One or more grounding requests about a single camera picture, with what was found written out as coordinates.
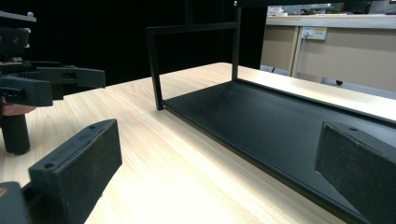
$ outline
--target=dark background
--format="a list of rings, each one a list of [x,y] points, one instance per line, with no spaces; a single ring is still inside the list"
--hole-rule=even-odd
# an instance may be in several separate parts
[[[194,23],[233,21],[233,1],[193,0],[192,5]],[[145,28],[182,25],[184,9],[184,0],[0,2],[0,10],[22,15],[32,11],[37,19],[29,25],[31,47],[24,60],[105,70],[107,86],[149,77]],[[264,25],[263,8],[243,9],[239,64],[260,67]],[[230,63],[232,40],[231,31],[159,35],[160,72]]]

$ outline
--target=electrical outlet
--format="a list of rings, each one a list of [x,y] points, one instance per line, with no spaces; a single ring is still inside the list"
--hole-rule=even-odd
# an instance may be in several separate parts
[[[303,27],[301,29],[301,38],[325,40],[327,27]]]

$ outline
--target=wooden table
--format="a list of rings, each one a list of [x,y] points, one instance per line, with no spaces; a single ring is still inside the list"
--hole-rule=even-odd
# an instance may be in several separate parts
[[[396,101],[240,67],[241,78],[396,120]],[[231,79],[216,63],[161,76],[165,99]],[[27,169],[86,126],[117,119],[123,165],[87,223],[342,223],[166,110],[151,78],[68,95],[28,114],[31,151],[0,142],[0,182],[29,182]]]

